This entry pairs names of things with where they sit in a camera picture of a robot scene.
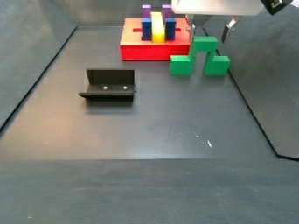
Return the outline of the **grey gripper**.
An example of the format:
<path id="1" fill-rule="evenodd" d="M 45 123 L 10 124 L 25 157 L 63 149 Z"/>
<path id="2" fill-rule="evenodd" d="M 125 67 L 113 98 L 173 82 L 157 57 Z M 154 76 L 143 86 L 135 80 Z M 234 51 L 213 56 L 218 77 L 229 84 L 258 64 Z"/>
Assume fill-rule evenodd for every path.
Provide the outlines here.
<path id="1" fill-rule="evenodd" d="M 256 16 L 265 8 L 261 0 L 173 0 L 175 14 L 186 14 L 189 22 L 187 31 L 194 40 L 195 24 L 194 15 L 229 15 L 234 16 L 225 25 L 222 42 L 226 42 L 230 34 L 236 31 L 240 22 L 238 16 Z"/>

